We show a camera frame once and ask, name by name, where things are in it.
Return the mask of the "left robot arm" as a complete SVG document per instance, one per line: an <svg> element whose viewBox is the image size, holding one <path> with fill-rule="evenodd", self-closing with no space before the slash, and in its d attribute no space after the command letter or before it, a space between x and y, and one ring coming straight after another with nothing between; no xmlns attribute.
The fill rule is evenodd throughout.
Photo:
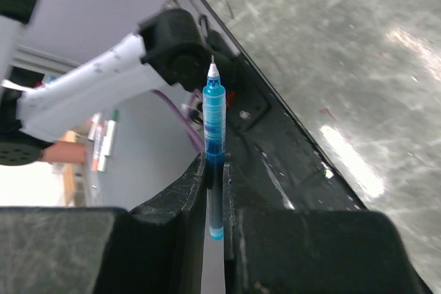
<svg viewBox="0 0 441 294"><path fill-rule="evenodd" d="M34 89L1 86L1 164L27 165L75 125L164 85L200 87L209 66L193 16L164 10L102 55Z"/></svg>

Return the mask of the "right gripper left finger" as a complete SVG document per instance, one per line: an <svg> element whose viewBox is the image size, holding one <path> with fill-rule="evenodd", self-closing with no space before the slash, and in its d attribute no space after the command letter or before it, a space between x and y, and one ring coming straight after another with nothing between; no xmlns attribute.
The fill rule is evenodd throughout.
<svg viewBox="0 0 441 294"><path fill-rule="evenodd" d="M205 156L131 211L1 209L2 293L199 293Z"/></svg>

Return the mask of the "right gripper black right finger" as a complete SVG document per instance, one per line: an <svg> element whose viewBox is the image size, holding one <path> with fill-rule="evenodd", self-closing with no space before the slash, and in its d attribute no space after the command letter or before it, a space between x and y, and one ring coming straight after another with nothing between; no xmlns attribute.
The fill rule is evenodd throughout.
<svg viewBox="0 0 441 294"><path fill-rule="evenodd" d="M377 211L271 205L235 160L223 166L227 293L428 293L398 230Z"/></svg>

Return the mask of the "blue pen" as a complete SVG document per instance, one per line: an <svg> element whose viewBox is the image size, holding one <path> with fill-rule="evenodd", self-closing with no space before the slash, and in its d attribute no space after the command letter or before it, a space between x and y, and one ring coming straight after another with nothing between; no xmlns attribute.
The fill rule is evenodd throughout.
<svg viewBox="0 0 441 294"><path fill-rule="evenodd" d="M226 91L221 84L218 68L211 58L207 84L203 88L203 129L208 168L209 233L213 240L222 240L223 188L225 162Z"/></svg>

